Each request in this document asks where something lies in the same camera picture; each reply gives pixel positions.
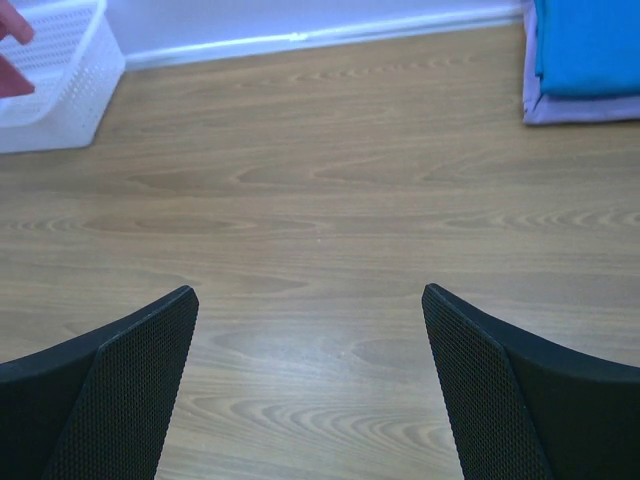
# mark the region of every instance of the stack of folded clothes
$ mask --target stack of folded clothes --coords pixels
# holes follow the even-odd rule
[[[640,118],[640,0],[524,2],[524,123]]]

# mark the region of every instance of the floor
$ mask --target floor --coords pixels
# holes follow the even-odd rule
[[[94,146],[0,158],[0,361],[190,284],[158,477],[461,478],[438,282],[640,366],[638,124],[525,128],[521,26],[125,75]]]

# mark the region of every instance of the white plastic basket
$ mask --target white plastic basket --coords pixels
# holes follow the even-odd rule
[[[73,0],[22,10],[36,31],[25,46],[0,42],[35,93],[0,100],[0,153],[89,145],[124,71],[104,15],[106,0]]]

